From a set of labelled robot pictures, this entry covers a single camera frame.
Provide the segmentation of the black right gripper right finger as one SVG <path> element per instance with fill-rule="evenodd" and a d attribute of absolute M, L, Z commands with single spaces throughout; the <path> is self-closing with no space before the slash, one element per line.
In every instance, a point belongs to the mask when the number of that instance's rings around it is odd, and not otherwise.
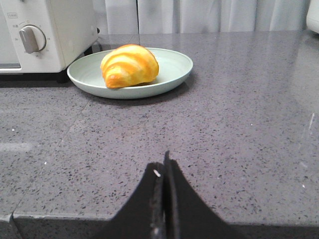
<path fill-rule="evenodd" d="M 168 239 L 244 239 L 219 218 L 193 190 L 177 161 L 164 156 L 166 236 Z"/>

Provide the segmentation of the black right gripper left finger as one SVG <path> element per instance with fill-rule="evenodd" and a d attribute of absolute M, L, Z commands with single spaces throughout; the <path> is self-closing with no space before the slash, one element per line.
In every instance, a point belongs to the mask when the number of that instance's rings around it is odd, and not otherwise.
<path fill-rule="evenodd" d="M 147 165 L 137 188 L 95 239 L 164 239 L 164 166 Z"/>

